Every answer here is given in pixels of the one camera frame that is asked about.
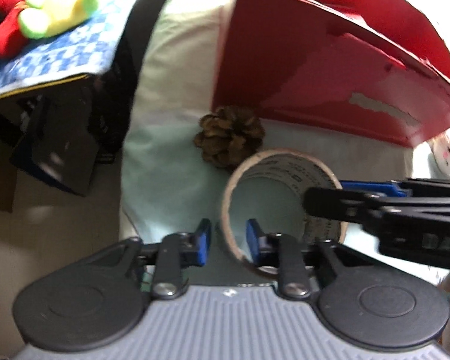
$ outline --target light blue fabric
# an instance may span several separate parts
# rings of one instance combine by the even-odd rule
[[[127,137],[122,201],[145,242],[159,242],[176,231],[192,231],[202,218],[219,221],[230,174],[202,160],[201,150],[192,143],[197,132],[197,124],[149,126]],[[250,218],[256,218],[267,232],[299,237],[303,228],[300,200],[283,183],[264,178],[239,183],[230,218],[239,245],[243,245]]]

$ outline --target red box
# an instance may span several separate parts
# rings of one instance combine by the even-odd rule
[[[414,147],[450,127],[450,52],[406,0],[236,0],[226,104]]]

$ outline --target blue fabric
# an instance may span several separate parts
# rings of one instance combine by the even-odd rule
[[[78,27],[53,38],[32,41],[0,66],[0,95],[78,74],[110,69],[116,47],[136,0],[107,0]]]

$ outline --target torn paper label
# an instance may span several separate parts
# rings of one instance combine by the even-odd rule
[[[420,122],[414,119],[410,114],[401,111],[398,108],[392,107],[389,104],[382,103],[380,101],[371,99],[362,93],[352,93],[352,96],[348,100],[350,104],[358,105],[359,107],[369,109],[375,112],[385,112],[396,119],[403,120],[408,126],[417,127]]]

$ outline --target cardboard tape core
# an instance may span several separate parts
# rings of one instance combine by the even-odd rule
[[[257,270],[243,250],[238,246],[230,225],[230,204],[235,188],[242,180],[266,178],[276,180],[286,185],[294,192],[297,199],[302,199],[303,193],[310,187],[341,189],[339,180],[321,161],[302,152],[289,149],[272,149],[258,152],[244,161],[228,180],[223,194],[220,218],[221,228],[227,245],[233,255],[245,266],[264,275]],[[347,223],[316,218],[304,212],[303,236],[304,242],[314,242],[316,239],[333,239],[343,242]]]

